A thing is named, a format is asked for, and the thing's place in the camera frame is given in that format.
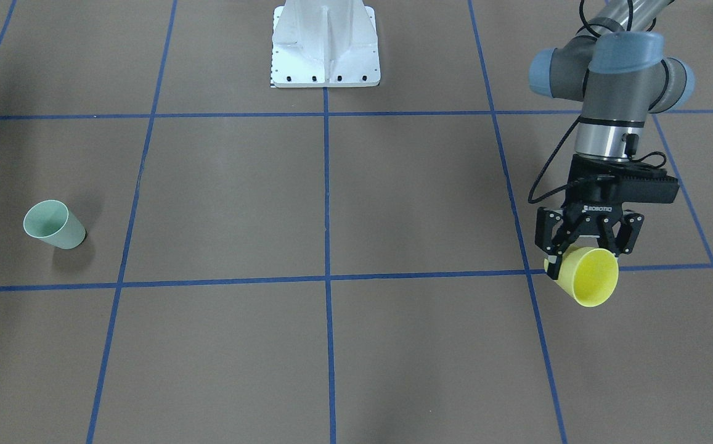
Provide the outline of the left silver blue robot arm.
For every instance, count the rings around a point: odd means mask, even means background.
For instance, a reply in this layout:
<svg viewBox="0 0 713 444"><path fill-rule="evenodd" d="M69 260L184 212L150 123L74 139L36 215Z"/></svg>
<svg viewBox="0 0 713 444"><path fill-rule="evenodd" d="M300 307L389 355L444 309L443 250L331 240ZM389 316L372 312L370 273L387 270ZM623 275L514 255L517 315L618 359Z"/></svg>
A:
<svg viewBox="0 0 713 444"><path fill-rule="evenodd" d="M595 238L618 257L632 253L643 217L626 203L670 204L679 181L664 164L638 155L646 119L684 104L695 74L680 59L664 56L664 38L653 31L666 1L611 1L564 47L540 51L528 71L530 90L581 103L567 130L575 138L558 208L537 210L536 246L546 273L559 280L566 250Z"/></svg>

